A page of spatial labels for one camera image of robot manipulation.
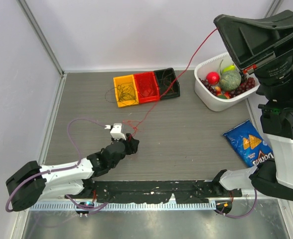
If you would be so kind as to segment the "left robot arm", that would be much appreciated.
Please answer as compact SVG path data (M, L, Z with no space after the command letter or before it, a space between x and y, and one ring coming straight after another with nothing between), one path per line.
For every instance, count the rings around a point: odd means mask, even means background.
M83 199L93 193L89 179L107 174L127 155L135 154L139 140L127 134L128 139L114 139L100 151L78 161L59 165L40 165L30 161L10 176L5 185L9 199L8 213L20 212L38 200L59 196L79 195Z

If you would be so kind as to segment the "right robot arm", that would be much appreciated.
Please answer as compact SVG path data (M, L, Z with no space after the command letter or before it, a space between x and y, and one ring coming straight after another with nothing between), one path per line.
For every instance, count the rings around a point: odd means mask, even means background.
M253 188L293 201L293 11L263 19L221 14L214 24L235 65L256 76L257 93L268 100L258 107L274 156L249 169L220 171L212 191L222 197L233 189Z

